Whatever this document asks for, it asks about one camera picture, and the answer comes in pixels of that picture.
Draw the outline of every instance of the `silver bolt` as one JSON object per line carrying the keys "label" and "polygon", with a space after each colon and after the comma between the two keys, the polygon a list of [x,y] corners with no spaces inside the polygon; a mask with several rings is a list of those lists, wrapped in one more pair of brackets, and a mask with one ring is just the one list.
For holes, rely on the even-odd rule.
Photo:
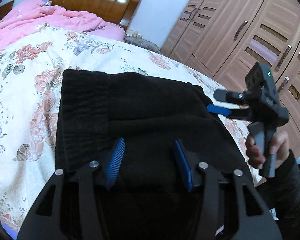
{"label": "silver bolt", "polygon": [[57,170],[55,171],[55,174],[56,174],[57,176],[62,175],[62,174],[63,174],[63,169],[57,169]]}
{"label": "silver bolt", "polygon": [[206,169],[206,168],[208,168],[209,167],[209,165],[207,164],[207,163],[205,163],[205,162],[200,162],[199,163],[199,168],[200,169]]}
{"label": "silver bolt", "polygon": [[238,177],[241,177],[243,175],[243,172],[242,172],[242,170],[235,170],[234,174]]}
{"label": "silver bolt", "polygon": [[90,162],[89,166],[92,167],[92,168],[96,168],[96,167],[99,166],[99,162],[97,162],[97,161],[92,161],[92,162]]}

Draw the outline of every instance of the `pink blanket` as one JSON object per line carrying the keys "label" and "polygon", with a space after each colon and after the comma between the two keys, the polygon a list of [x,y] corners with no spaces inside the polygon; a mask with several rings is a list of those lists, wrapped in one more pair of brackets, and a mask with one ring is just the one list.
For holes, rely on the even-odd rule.
{"label": "pink blanket", "polygon": [[124,29],[116,24],[87,11],[67,11],[48,4],[47,0],[27,0],[13,8],[0,22],[0,51],[24,36],[40,31],[39,26],[46,23],[51,27],[123,41]]}

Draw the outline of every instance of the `blue rubber tip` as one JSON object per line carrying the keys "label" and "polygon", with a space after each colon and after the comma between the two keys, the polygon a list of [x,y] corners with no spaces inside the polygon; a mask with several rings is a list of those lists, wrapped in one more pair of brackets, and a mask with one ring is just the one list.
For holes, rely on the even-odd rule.
{"label": "blue rubber tip", "polygon": [[106,168],[105,188],[110,190],[117,180],[119,169],[124,155],[124,139],[120,138],[117,141],[117,146],[112,153],[111,160]]}
{"label": "blue rubber tip", "polygon": [[188,192],[192,192],[193,183],[192,183],[192,174],[191,174],[190,166],[186,160],[186,157],[181,149],[178,140],[175,140],[175,145],[177,150],[174,151],[174,157],[182,177],[182,182],[186,187],[186,189],[188,190]]}
{"label": "blue rubber tip", "polygon": [[228,108],[221,107],[221,106],[214,106],[214,105],[207,105],[207,110],[209,113],[222,114],[224,116],[228,116],[232,112]]}

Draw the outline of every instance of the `white floral bedspread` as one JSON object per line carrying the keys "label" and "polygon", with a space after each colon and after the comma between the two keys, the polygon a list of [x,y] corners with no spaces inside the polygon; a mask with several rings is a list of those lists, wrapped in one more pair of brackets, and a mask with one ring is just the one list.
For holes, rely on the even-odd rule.
{"label": "white floral bedspread", "polygon": [[[16,231],[54,172],[65,69],[139,72],[190,82],[202,86],[214,104],[234,107],[214,100],[213,92],[223,87],[205,75],[123,42],[47,27],[9,45],[0,54],[0,221]],[[245,156],[247,123],[220,118]],[[261,177],[252,168],[251,173],[257,183]]]}

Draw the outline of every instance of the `wooden wardrobe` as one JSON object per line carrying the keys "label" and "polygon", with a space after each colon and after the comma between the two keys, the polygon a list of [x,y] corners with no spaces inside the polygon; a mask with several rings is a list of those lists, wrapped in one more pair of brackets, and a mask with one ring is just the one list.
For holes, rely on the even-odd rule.
{"label": "wooden wardrobe", "polygon": [[244,91],[256,61],[271,65],[300,156],[300,4],[297,0],[190,0],[161,52],[228,90]]}

